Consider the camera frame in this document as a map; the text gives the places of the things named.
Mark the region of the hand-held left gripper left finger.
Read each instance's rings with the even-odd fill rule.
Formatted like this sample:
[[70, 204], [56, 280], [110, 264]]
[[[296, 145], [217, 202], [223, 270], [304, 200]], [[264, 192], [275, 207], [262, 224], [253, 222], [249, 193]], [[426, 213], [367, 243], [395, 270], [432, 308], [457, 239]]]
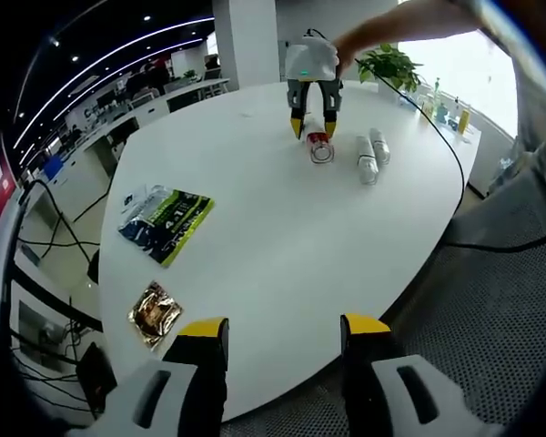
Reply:
[[107, 396], [104, 413], [68, 436], [218, 436], [228, 396], [229, 320], [183, 328], [162, 360], [151, 360]]

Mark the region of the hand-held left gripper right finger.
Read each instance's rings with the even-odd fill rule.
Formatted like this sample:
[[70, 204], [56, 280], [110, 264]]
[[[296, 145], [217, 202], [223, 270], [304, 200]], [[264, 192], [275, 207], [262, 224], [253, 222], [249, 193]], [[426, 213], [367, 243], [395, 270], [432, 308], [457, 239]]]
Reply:
[[497, 436], [462, 388], [370, 316], [340, 316], [342, 396], [352, 436]]

